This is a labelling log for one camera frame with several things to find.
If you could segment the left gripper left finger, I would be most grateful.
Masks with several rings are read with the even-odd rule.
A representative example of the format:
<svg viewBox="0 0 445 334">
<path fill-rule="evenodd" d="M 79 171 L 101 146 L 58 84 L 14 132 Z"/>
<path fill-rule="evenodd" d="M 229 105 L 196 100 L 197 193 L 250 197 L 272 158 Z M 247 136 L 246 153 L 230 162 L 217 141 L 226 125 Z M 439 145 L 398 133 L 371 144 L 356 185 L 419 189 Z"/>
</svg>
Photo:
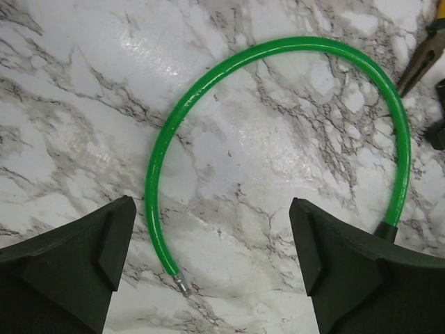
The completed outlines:
<svg viewBox="0 0 445 334">
<path fill-rule="evenodd" d="M 1 249 L 2 333 L 102 333 L 136 218 L 132 197 Z"/>
</svg>

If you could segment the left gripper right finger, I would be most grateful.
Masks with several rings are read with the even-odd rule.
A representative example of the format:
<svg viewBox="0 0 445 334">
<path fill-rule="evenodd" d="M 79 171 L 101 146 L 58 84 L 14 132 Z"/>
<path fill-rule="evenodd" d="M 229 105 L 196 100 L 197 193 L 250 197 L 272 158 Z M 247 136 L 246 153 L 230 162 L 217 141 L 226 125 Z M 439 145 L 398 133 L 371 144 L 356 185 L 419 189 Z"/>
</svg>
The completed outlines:
<svg viewBox="0 0 445 334">
<path fill-rule="evenodd" d="M 308 200 L 289 210 L 320 333 L 443 333 L 444 259 L 349 225 Z"/>
</svg>

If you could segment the green cable lock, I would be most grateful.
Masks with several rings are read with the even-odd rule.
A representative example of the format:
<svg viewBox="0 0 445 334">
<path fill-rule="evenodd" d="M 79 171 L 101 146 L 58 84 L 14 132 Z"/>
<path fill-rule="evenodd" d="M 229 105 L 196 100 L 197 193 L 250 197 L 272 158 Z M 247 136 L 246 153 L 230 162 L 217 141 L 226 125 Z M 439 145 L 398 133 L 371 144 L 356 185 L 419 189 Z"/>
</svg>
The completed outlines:
<svg viewBox="0 0 445 334">
<path fill-rule="evenodd" d="M 407 115 L 400 94 L 383 69 L 366 54 L 342 42 L 315 36 L 281 38 L 255 45 L 229 57 L 203 75 L 184 94 L 163 128 L 159 132 L 149 158 L 145 177 L 145 216 L 152 245 L 163 268 L 169 274 L 184 297 L 191 295 L 186 279 L 171 255 L 162 233 L 159 218 L 159 180 L 163 160 L 176 130 L 187 113 L 204 94 L 219 81 L 259 59 L 290 51 L 319 51 L 329 53 L 347 61 L 363 71 L 380 90 L 392 117 L 396 131 L 397 168 L 394 189 L 385 217 L 374 234 L 388 241 L 395 239 L 398 223 L 405 205 L 410 180 L 411 142 Z"/>
</svg>

